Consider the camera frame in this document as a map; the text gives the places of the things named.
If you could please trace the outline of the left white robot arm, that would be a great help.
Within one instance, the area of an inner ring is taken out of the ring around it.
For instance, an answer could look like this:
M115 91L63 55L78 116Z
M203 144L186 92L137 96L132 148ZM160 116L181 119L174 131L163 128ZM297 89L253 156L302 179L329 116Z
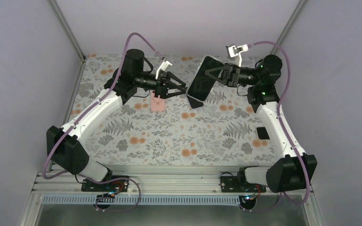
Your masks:
M109 189L113 180L111 170L92 160L83 144L95 128L120 109L139 88L150 90L161 99L185 94L186 84L172 72L167 72L168 66L170 62L164 60L154 72L143 51L127 50L119 68L97 97L71 121L60 128L51 126L47 130L48 161L53 161L65 172L88 178L101 191Z

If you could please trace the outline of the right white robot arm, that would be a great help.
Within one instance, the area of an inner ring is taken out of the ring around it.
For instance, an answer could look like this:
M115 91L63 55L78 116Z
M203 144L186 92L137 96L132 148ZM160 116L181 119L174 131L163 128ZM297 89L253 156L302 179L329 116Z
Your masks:
M308 155L297 142L282 110L275 82L281 76L282 60L267 55L254 68L235 64L210 66L205 75L227 87L248 85L247 100L262 121L273 143L278 160L270 167L245 167L237 178L237 187L249 191L255 184L274 193L309 189L317 166L314 155Z

